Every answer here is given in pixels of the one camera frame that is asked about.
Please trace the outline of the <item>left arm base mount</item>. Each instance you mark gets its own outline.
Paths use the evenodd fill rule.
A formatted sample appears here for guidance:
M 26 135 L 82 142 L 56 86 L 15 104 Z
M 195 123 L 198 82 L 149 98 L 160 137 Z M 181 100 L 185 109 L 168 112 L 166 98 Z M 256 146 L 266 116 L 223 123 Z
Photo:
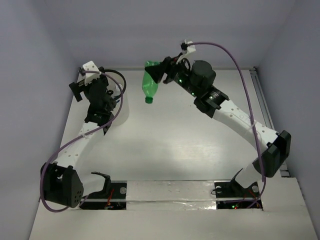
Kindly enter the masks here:
M 82 210 L 126 210 L 127 209 L 127 181 L 112 181 L 107 174 L 93 172 L 103 177 L 102 190 L 93 191 L 84 197 L 84 202 L 79 205 Z

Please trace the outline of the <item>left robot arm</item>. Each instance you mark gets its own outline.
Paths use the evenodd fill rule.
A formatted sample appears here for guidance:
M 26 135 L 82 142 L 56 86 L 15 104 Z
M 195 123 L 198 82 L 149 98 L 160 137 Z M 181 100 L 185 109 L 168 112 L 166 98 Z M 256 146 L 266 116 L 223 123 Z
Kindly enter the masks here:
M 104 198 L 111 191 L 109 175 L 97 170 L 82 174 L 81 167 L 118 117 L 114 109 L 118 100 L 124 100 L 125 87 L 120 87 L 119 94 L 113 96 L 109 80 L 116 80 L 109 75 L 110 70 L 93 63 L 83 65 L 79 73 L 83 79 L 69 87 L 78 102 L 82 100 L 81 94 L 89 100 L 84 123 L 77 137 L 61 146 L 40 170 L 40 200 L 52 213 L 79 207 L 90 195 Z

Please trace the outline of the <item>orange label yellow cap bottle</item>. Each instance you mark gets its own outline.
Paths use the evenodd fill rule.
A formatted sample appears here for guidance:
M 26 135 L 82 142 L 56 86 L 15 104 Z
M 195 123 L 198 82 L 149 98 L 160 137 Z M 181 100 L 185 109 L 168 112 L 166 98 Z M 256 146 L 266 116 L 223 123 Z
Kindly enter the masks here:
M 114 98 L 121 97 L 122 93 L 123 93 L 123 86 L 121 84 L 119 85 L 116 84 L 113 89 L 113 97 Z

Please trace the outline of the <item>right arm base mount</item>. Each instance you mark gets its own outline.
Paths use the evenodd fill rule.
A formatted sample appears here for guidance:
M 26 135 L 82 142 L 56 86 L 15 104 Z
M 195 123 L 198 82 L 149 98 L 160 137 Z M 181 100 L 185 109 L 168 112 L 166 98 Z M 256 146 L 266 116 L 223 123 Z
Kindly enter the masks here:
M 244 188 L 236 182 L 236 175 L 231 180 L 218 181 L 210 194 L 216 197 L 218 210 L 263 209 L 258 183 L 254 182 Z

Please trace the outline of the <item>green plastic bottle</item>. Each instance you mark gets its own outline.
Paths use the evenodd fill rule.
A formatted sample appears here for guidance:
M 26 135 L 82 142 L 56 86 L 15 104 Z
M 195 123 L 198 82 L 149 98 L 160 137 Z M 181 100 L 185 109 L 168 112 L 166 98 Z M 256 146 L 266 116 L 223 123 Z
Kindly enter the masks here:
M 158 90 L 158 83 L 155 83 L 150 75 L 144 71 L 143 79 L 142 79 L 142 91 L 145 95 L 145 103 L 152 104 L 154 100 L 154 96 L 156 95 Z

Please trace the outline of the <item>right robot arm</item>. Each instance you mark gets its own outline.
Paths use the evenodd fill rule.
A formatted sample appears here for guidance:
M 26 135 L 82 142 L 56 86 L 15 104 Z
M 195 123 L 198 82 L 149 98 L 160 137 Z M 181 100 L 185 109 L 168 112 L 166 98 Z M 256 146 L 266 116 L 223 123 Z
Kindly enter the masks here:
M 166 57 L 144 69 L 157 84 L 176 82 L 195 98 L 194 105 L 200 112 L 229 127 L 260 152 L 260 157 L 248 160 L 247 167 L 232 178 L 230 190 L 235 196 L 242 196 L 262 177 L 272 178 L 288 158 L 290 133 L 285 130 L 277 132 L 257 121 L 252 122 L 247 113 L 214 87 L 216 72 L 208 62 L 197 60 L 190 64 L 185 58 L 178 62 Z

